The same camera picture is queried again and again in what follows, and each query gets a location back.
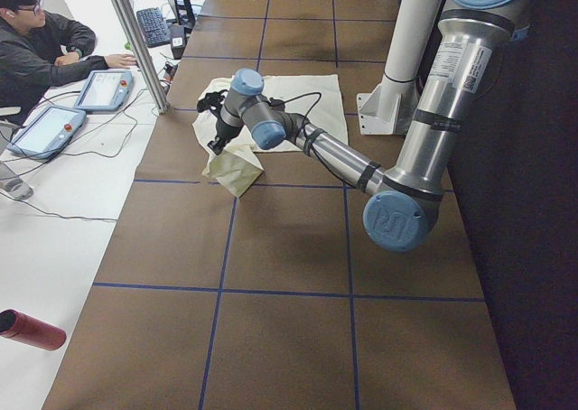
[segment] white cloth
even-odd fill
[[[348,143],[347,123],[341,104],[341,92],[337,75],[329,76],[264,76],[265,88],[263,95],[267,98],[276,98],[283,101],[311,92],[321,92],[322,97],[315,107],[308,113],[317,95],[298,98],[285,105],[285,111],[305,115],[315,126],[322,128],[344,144]],[[218,78],[211,81],[209,86],[199,96],[203,98],[208,92],[229,89],[232,78]],[[255,153],[299,151],[299,149],[283,141],[270,150],[262,150],[251,137],[247,128],[233,139],[220,155],[215,155],[207,144],[215,138],[216,118],[209,112],[199,114],[192,124],[199,144],[209,154],[209,161],[203,175],[215,178],[235,196],[241,196],[263,171],[260,162],[253,155]]]

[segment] white table surface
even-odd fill
[[[161,53],[171,56],[170,46],[151,53],[159,70],[166,61]],[[132,72],[135,84],[127,102],[146,88],[140,71]],[[80,90],[82,85],[51,89],[46,97]],[[54,103],[71,107],[76,96],[57,98]],[[75,136],[79,140],[64,151],[115,154],[134,128],[118,156],[59,156],[22,176],[34,189],[28,202],[63,216],[117,219],[158,116],[148,90],[126,112],[136,121],[121,114],[106,124],[114,114],[88,115]],[[0,156],[16,173],[38,166],[38,162],[14,158],[18,156],[7,151]],[[0,311],[15,309],[58,326],[68,335],[65,345],[55,351],[0,339],[2,408],[42,408],[114,228],[115,221],[47,217],[0,196]]]

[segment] man's hand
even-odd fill
[[[105,62],[110,69],[128,69],[136,65],[136,58],[135,55],[121,53],[118,55],[105,56]]]
[[[54,65],[61,66],[61,65],[69,65],[74,64],[75,62],[79,61],[79,55],[75,51],[69,51],[66,55],[59,56],[56,61],[54,61]]]

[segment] dark wall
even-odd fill
[[[451,163],[520,410],[578,409],[576,2],[534,0]]]

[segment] sleeve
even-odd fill
[[[55,66],[18,42],[5,42],[0,45],[0,70],[9,72],[19,80],[37,85],[60,87],[87,78],[93,70],[107,69],[108,65],[102,56],[90,56],[81,62]]]
[[[50,13],[58,29],[58,39],[67,51],[72,48],[80,49],[82,56],[88,56],[94,51],[97,36],[85,24],[68,19],[63,15]]]

